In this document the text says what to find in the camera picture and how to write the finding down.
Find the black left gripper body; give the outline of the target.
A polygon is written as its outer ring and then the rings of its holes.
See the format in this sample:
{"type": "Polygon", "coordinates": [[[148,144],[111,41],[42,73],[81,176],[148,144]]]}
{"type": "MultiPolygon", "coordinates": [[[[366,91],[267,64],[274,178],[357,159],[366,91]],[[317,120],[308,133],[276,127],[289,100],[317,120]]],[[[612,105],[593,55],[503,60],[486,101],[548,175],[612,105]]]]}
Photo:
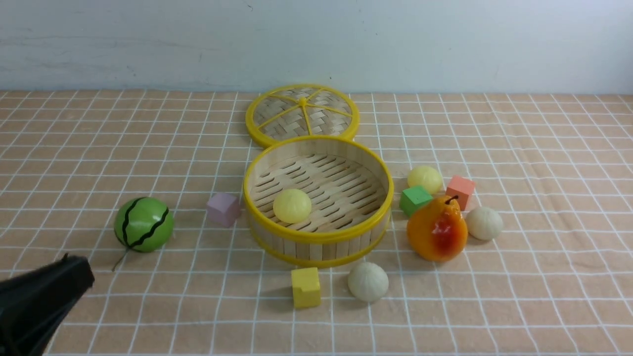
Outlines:
{"type": "Polygon", "coordinates": [[[58,261],[0,284],[0,354],[42,356],[95,277],[87,257],[58,261]]]}

